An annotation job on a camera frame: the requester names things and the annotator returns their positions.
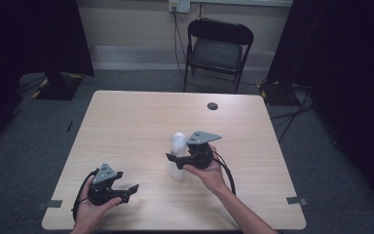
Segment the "cable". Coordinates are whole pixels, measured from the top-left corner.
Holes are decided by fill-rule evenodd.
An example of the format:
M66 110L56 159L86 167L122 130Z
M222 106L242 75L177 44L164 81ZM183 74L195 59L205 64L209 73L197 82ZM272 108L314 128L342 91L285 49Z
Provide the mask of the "cable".
M303 100L303 103L301 104L301 107L303 107L304 105L306 106L306 100L307 100L308 95L309 95L309 89L307 89L307 92L306 92L305 98ZM304 109L299 108L296 112L277 115L277 116L274 116L274 117L270 117L270 119L274 120L274 119L280 119L280 118L285 118L285 117L291 117L295 114L300 114L300 113L306 112L306 111L312 109L312 107L314 107L313 104L311 104L309 107L306 107Z
M302 110L303 106L306 104L306 100L308 99L308 95L309 95L309 93L306 92L306 95L305 95L305 98L304 98L302 104L300 105L299 109L290 118L290 122L287 124L286 128L284 129L283 133L281 134L281 136L279 138L279 142L281 142L281 140L283 139L284 135L286 134L287 130L290 128L290 125L291 125L291 123L293 123L293 120L296 118L296 116L301 113L300 111Z
M210 88L210 87L196 85L196 84L194 84L193 82L191 82L189 80L187 80L187 82L188 82L188 85L197 87L197 88L199 88L200 90L202 90L205 93L209 93L209 91L206 91L205 89L212 90L212 91L215 91L217 93L227 93L224 90L219 90L219 89L214 89L214 88Z
M184 78L184 74L180 68L180 63L178 61L178 53L177 53L177 31L178 31L178 37L180 39L180 44L181 44L181 50L183 51L183 55L184 55L184 58L186 58L186 55L184 53L184 46L183 46L183 42L181 40L181 36L180 36L180 30L178 29L178 23L177 23L177 17L176 17L176 13L175 12L172 12L172 15L174 16L174 49L175 49L175 60L177 61L177 67L178 67L178 70L180 71L180 74L181 76Z
M227 177L228 177L229 180L230 180L230 187L231 187L231 189L232 189L232 192L233 192L233 194L236 195L236 186L235 186L235 182L233 181L233 176L232 176L232 173L230 172L229 168L227 168L226 165L224 165L222 162L220 162L219 160L217 160L217 159L215 159L215 158L213 158L212 160L213 160L214 162L220 164L221 167L224 168L224 171L226 171Z
M36 78L36 79L34 79L34 80L32 80L32 81L29 81L29 82L27 82L27 83L25 83L25 84L22 84L21 86L19 86L19 89L22 88L22 87L25 87L26 85L29 85L29 84L32 83L32 82L36 82L37 80L41 80L41 81L37 84L37 85L39 85L39 84L41 84L41 83L44 81L45 77L46 77L46 76L44 75L44 76L41 76L41 77L39 77L39 78ZM28 91L28 90L31 90L31 89L35 88L37 85L34 85L34 86L30 87L30 88L26 88L26 89L24 89L24 90L22 90L22 91L18 91L18 92L17 92L17 95L20 95L20 94L22 94L22 93L24 93L24 92L26 92L26 91Z
M89 199L88 198L85 198L83 200L80 201L80 196L81 196L81 193L83 192L83 189L84 189L84 186L87 182L87 180L91 177L91 176L95 176L96 173L98 173L99 169L96 169L95 171L89 173L87 175L87 177L84 179L84 182L81 184L81 187L80 187L80 190L78 192L78 195L77 195L77 198L75 199L75 202L74 202L74 207L72 208L71 212L72 212L72 216L74 217L74 220L75 218L77 217L77 213L78 213L78 207L80 206L80 203L82 203L83 201Z
M199 19L202 18L202 9L203 9L203 3L200 3L200 14L199 14Z
M205 76L205 77L208 77L208 78L214 78L214 79L219 79L219 80L224 80L224 81L232 81L232 80L229 80L229 79L226 79L226 78L222 78L222 77L218 77L218 76L211 76L211 75L204 75L203 73L200 73L196 70L196 72L202 76ZM250 85L250 86L256 86L257 84L251 84L251 83L246 83L246 82L243 82L241 81L240 82L241 84L244 84L244 85Z
M275 126L275 131L277 131L278 128L279 128L281 125L283 125L284 123L286 123L287 121L289 121L291 118L293 118L294 115L295 115L295 114L292 114L290 118L287 118L287 119L283 120L281 123L277 124L277 125Z
M230 172L230 169L227 167L226 161L224 161L223 157L221 157L221 155L219 153L217 153L215 151L211 151L211 152L215 153L218 157L220 157L221 161L223 161L223 163L222 163L222 162L220 162L220 160L217 160L217 159L213 158L213 161L220 164L221 167L224 168L224 171L226 171L227 177L230 180L230 187L232 188L232 192L233 192L233 194L236 195L235 181L233 180L233 176L232 176L232 173Z

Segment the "gray carpet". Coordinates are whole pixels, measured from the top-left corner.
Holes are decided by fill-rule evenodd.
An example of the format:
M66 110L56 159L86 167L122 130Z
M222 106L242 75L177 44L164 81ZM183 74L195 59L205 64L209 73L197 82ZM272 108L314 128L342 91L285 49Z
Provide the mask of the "gray carpet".
M40 76L25 75L21 83ZM254 84L265 77L266 72L245 72L239 94L258 95ZM190 85L188 92L233 91L231 81L215 82L201 74L189 78L192 84L210 89ZM31 98L37 84L21 87L24 99L18 113L0 134L0 233L48 233L41 227L45 211L37 207L51 199L95 91L182 91L178 70L96 71L95 77L82 81L71 101ZM304 91L298 96L303 98ZM268 106L268 110L277 116L297 107ZM273 121L278 138L286 127L283 120ZM280 147L298 196L309 202L303 207L306 229L284 233L374 233L374 192L335 147L325 121L314 109L295 118Z

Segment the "round black object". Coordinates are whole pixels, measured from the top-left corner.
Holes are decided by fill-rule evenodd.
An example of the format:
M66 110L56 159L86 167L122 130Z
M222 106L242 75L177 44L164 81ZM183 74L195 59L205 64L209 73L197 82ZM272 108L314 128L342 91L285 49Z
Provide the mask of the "round black object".
M207 105L207 108L210 109L210 110L216 110L218 108L218 105L214 102L210 102L208 105Z

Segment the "power cord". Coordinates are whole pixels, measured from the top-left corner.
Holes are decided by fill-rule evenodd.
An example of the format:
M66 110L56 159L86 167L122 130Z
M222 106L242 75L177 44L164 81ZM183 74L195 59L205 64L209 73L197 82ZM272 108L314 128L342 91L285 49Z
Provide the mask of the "power cord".
M226 162L224 161L223 157L221 157L220 154L218 154L217 152L215 151L212 151L213 153L217 154L218 157L220 157L220 159L223 161L223 162L220 162L220 160L217 160L215 158L213 158L212 160L216 163L218 163L221 167L223 167L224 171L226 172L227 174L227 177L229 178L229 181L230 181L230 187L232 189L232 192L233 194L236 195L236 186L235 186L235 181L233 180L233 176L232 176L232 173L230 172L230 169L227 167L227 164Z
M87 180L91 177L91 176L95 176L97 173L98 173L99 169L96 169L95 171L93 172L90 172L87 177L84 179L83 183L81 184L81 187L80 187L80 190L78 192L78 195L77 195L77 198L75 199L75 202L74 202L74 207L72 208L71 212L72 212L72 217L75 218L77 217L77 213L78 213L78 207L80 206L80 204L89 199L89 197L83 199L83 200L80 200L80 196L81 196L81 193L83 192L83 189L84 189L84 186L87 182Z
M23 88L23 87L25 87L25 86L27 86L27 85L33 83L33 82L36 82L36 81L40 80L40 82L39 82L38 84L36 84L36 85L34 85L34 86L32 86L32 87L26 88L26 89L24 89L24 90L18 91L18 92L17 92L17 95L20 95L20 94L22 94L22 93L24 93L24 92L26 92L26 91L29 91L29 90L32 90L33 88L36 88L39 84L42 84L42 82L45 80L45 77L47 77L47 76L46 76L46 75L43 75L43 76L38 77L38 78L36 78L36 79L33 79L33 80L29 81L29 82L26 82L25 84L22 84L21 86L19 86L19 89L21 89L21 88Z
M182 42L182 40L181 40L180 30L179 30L179 28L178 28L178 22L177 22L176 12L173 11L173 12L172 12L172 15L173 15L173 17L174 17L174 49L175 49L175 59L176 59L176 61L177 61L177 67L178 67L178 70L180 71L181 76L184 78L184 74L183 74L183 72L182 72L182 70L181 70L181 68L180 68L180 63L179 63L179 61L178 61L178 52L177 52L177 32L178 32L178 37L179 37L180 44L181 44L181 50L183 51L183 56L184 56L185 59L187 59L187 58L186 58L186 55L185 55L185 53L184 53L184 46L183 46L183 42Z
M222 77L219 77L219 76L204 75L203 73L200 73L197 70L196 70L196 73L200 74L201 76L208 77L208 78L219 79L219 80L223 80L223 81L232 81L232 80L222 78ZM243 82L243 81L241 81L240 83L244 84L244 85L250 85L250 86L256 86L257 85L257 84L252 84L252 83L246 83L246 82Z
M306 105L306 101L308 99L308 96L309 96L309 92L306 92L305 94L305 98L303 99L303 102L301 103L299 109L295 112L295 113L292 113L292 114L284 114L284 115L281 115L281 116L276 116L276 117L272 117L271 119L273 120L274 118L284 118L284 117L290 117L290 118L287 118L285 119L283 122L281 122L280 124L278 124L276 127L275 127L275 131L277 130L277 128L280 126L280 125L283 125L285 122L289 121L290 122L287 124L286 128L284 129L283 133L281 134L280 138L279 138L279 142L281 142L281 140L283 139L284 135L286 134L287 130L290 128L290 125L293 123L294 119L296 118L297 115L301 114L302 111L305 112L305 111L308 111L309 109L311 109L313 107L313 105L305 108L305 109L302 109L305 105Z

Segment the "human hand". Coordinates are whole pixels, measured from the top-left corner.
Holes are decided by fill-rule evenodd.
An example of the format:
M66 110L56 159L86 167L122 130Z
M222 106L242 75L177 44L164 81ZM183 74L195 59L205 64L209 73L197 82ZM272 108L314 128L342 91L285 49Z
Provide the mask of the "human hand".
M111 208L117 206L121 203L122 199L120 197L113 198L101 206L94 205L88 199L88 191L90 189L91 183L94 177L89 178L80 194L80 200L82 201L78 207L77 217L75 219L74 229L72 233L92 233L99 222L101 221L104 214Z
M211 151L213 151L213 157L219 160L216 154L217 150L213 145L210 145ZM221 166L215 161L211 161L211 164L206 169L198 169L192 165L184 165L183 169L191 174L198 176L203 184L212 193L217 194L224 189L228 189L226 182L223 178Z

